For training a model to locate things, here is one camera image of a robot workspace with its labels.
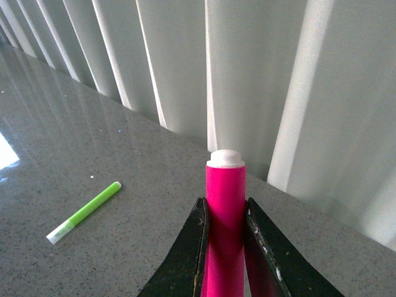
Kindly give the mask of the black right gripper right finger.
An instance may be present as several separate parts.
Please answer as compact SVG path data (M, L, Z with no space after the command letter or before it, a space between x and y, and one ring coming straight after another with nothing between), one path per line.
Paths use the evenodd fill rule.
M244 257L252 296L342 296L295 248L250 197L244 221Z

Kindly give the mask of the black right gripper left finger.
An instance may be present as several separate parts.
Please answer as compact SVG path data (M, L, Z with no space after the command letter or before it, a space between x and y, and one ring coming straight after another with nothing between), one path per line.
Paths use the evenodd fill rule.
M209 208L200 197L165 260L139 291L139 296L200 296L209 238Z

